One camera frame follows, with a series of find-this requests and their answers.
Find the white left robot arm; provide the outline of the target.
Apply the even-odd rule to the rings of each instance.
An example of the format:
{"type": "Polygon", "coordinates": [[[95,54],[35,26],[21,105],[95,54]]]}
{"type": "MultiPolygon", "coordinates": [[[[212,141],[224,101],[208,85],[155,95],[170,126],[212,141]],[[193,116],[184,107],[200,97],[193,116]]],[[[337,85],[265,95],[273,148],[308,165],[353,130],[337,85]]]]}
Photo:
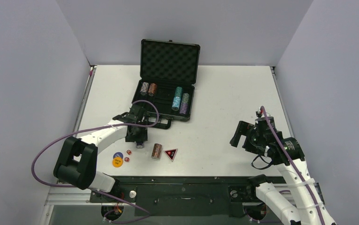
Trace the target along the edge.
{"type": "Polygon", "coordinates": [[[147,140],[146,109],[132,105],[128,112],[113,117],[101,128],[81,137],[70,136],[64,140],[53,169],[54,177],[81,190],[102,191],[110,202],[120,196],[116,180],[97,170],[97,157],[104,149],[118,140],[143,143],[147,140]]]}

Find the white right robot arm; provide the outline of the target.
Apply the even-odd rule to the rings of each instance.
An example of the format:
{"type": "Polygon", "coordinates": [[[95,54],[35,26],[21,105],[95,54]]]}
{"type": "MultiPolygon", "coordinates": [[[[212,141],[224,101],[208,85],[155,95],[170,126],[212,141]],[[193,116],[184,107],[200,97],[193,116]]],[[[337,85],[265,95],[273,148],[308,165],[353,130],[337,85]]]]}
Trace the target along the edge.
{"type": "Polygon", "coordinates": [[[324,201],[319,196],[299,142],[283,138],[276,130],[273,117],[259,117],[254,124],[239,121],[230,145],[237,147],[245,136],[243,149],[256,158],[269,158],[267,166],[274,166],[284,178],[294,203],[277,190],[266,175],[250,177],[245,194],[251,200],[267,205],[284,225],[335,225],[324,201]]]}

